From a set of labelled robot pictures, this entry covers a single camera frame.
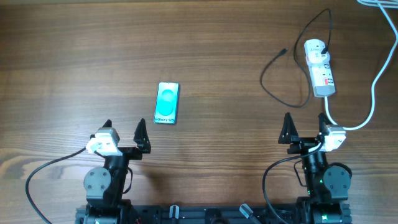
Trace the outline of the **white USB charger plug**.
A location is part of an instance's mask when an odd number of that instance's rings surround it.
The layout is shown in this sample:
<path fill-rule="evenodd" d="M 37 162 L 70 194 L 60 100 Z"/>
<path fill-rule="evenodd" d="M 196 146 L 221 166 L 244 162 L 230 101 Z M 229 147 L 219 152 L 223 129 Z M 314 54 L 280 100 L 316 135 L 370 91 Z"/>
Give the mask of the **white USB charger plug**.
<path fill-rule="evenodd" d="M 321 50 L 312 50 L 306 53 L 306 62 L 309 67 L 317 67 L 330 62 L 330 54 Z"/>

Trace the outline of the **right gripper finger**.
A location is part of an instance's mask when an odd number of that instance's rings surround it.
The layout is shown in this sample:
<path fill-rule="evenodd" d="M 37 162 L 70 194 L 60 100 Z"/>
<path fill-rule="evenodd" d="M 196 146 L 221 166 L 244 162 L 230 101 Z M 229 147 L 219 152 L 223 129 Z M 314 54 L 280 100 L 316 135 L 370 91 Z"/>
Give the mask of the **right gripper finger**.
<path fill-rule="evenodd" d="M 327 116 L 324 113 L 320 113 L 318 115 L 318 120 L 319 120 L 319 131 L 322 135 L 327 135 L 329 133 L 328 128 L 332 123 L 329 121 Z"/>
<path fill-rule="evenodd" d="M 292 116 L 290 113 L 286 113 L 284 116 L 284 123 L 280 136 L 278 139 L 279 144 L 292 144 L 299 141 L 299 134 L 294 125 Z"/>

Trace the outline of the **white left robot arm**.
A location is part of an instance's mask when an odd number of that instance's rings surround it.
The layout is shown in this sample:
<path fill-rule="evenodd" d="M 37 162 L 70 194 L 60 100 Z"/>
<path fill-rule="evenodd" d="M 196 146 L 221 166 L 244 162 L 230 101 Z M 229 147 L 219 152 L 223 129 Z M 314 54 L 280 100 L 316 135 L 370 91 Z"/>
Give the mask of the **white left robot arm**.
<path fill-rule="evenodd" d="M 88 152 L 104 158 L 104 165 L 90 170 L 84 178 L 86 208 L 76 212 L 75 223 L 141 223 L 138 212 L 123 195 L 126 176 L 132 174 L 129 161 L 141 160 L 149 154 L 151 145 L 146 130 L 146 121 L 141 119 L 134 132 L 133 147 L 119 147 L 120 137 L 107 120 L 90 136 L 86 145 Z"/>

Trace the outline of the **white power strip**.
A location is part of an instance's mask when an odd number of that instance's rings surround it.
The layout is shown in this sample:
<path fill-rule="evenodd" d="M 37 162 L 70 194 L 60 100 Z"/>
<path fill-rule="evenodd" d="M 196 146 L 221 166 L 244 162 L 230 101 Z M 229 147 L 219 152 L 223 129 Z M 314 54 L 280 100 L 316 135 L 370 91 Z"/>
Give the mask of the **white power strip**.
<path fill-rule="evenodd" d="M 306 53 L 312 50 L 323 50 L 325 49 L 325 43 L 319 39 L 310 39 L 304 43 L 305 49 L 305 60 Z M 333 79 L 333 75 L 331 72 L 330 63 L 317 66 L 317 67 L 309 67 L 310 78 L 312 82 L 312 88 L 314 96 L 317 98 L 324 98 L 326 96 L 330 96 L 335 93 L 335 83 Z"/>

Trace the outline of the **teal screen smartphone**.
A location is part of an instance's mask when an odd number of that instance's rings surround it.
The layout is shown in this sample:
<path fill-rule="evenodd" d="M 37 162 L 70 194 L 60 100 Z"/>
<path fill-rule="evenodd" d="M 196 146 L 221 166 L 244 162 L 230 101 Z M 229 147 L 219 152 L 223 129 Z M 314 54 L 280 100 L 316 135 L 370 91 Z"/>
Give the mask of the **teal screen smartphone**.
<path fill-rule="evenodd" d="M 154 123 L 175 124 L 180 85 L 172 82 L 160 82 L 154 111 Z"/>

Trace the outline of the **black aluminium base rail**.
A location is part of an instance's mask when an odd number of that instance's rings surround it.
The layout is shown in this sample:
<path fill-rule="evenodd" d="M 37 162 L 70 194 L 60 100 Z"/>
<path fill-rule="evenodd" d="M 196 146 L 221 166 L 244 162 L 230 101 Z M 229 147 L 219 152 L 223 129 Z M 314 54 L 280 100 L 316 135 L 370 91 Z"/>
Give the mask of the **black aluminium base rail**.
<path fill-rule="evenodd" d="M 129 200 L 114 208 L 87 205 L 78 208 L 76 223 L 343 223 L 352 222 L 348 204 L 312 202 L 300 197 L 296 203 L 251 207 L 133 206 Z"/>

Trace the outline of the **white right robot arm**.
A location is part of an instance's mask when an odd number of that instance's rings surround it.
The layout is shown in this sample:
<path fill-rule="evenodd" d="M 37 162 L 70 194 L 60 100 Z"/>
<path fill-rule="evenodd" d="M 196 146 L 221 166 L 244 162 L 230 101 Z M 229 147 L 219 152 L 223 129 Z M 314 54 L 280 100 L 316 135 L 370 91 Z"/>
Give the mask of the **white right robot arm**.
<path fill-rule="evenodd" d="M 308 196 L 299 197 L 289 218 L 291 223 L 352 223 L 351 210 L 345 201 L 351 186 L 352 170 L 339 162 L 329 163 L 326 154 L 346 139 L 343 127 L 318 115 L 319 133 L 301 138 L 290 113 L 284 116 L 279 144 L 288 144 L 288 154 L 300 156 Z"/>

